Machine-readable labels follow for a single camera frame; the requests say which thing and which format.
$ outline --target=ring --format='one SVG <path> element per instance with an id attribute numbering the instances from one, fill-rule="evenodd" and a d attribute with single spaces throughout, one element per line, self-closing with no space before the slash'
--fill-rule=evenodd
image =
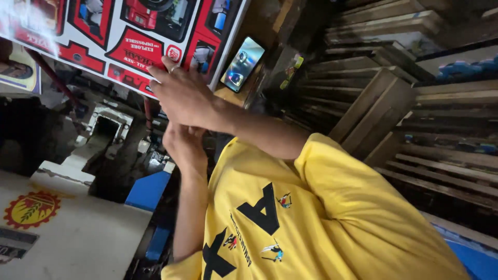
<path id="1" fill-rule="evenodd" d="M 175 71 L 176 69 L 180 68 L 181 66 L 180 65 L 175 65 L 173 67 L 171 67 L 171 70 L 169 70 L 169 74 L 173 73 L 173 71 Z"/>

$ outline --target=smartphone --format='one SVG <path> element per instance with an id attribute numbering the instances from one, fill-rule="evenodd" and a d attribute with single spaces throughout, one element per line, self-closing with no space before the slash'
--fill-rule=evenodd
<path id="1" fill-rule="evenodd" d="M 249 36 L 246 37 L 221 77 L 221 82 L 235 93 L 238 93 L 265 51 L 265 48 L 256 43 L 254 39 Z"/>

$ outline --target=red pipe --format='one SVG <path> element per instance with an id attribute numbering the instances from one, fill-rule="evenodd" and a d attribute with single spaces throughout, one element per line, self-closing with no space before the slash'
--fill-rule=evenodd
<path id="1" fill-rule="evenodd" d="M 62 91 L 62 93 L 66 95 L 69 98 L 69 100 L 71 100 L 73 105 L 76 108 L 80 107 L 81 106 L 80 101 L 76 97 L 74 97 L 73 93 L 66 87 L 66 85 L 61 81 L 61 79 L 57 76 L 57 74 L 55 74 L 55 71 L 52 68 L 50 68 L 48 63 L 41 56 L 41 54 L 26 47 L 24 49 L 29 54 L 29 56 L 31 56 L 33 60 L 36 61 L 38 65 L 40 65 L 41 69 L 43 69 L 43 71 L 47 73 L 47 75 L 50 77 L 50 79 L 52 79 L 52 81 L 59 88 L 59 90 Z"/>
<path id="2" fill-rule="evenodd" d="M 147 128 L 149 132 L 152 132 L 152 114 L 150 112 L 150 100 L 147 96 L 143 96 L 143 106 L 145 108 L 145 118 L 147 119 Z"/>

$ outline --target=red and white poster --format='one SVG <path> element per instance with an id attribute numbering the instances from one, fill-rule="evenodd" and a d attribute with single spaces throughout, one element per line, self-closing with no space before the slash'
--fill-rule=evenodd
<path id="1" fill-rule="evenodd" d="M 169 56 L 214 89 L 250 0 L 3 0 L 0 36 L 154 97 Z"/>

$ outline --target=yellow and red logo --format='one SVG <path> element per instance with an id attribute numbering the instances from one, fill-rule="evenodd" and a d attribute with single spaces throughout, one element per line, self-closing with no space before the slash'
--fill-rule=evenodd
<path id="1" fill-rule="evenodd" d="M 10 207 L 5 209 L 7 215 L 4 219 L 7 220 L 8 225 L 16 229 L 37 228 L 41 223 L 47 223 L 51 217 L 57 215 L 60 202 L 57 195 L 49 192 L 30 192 L 10 203 Z"/>

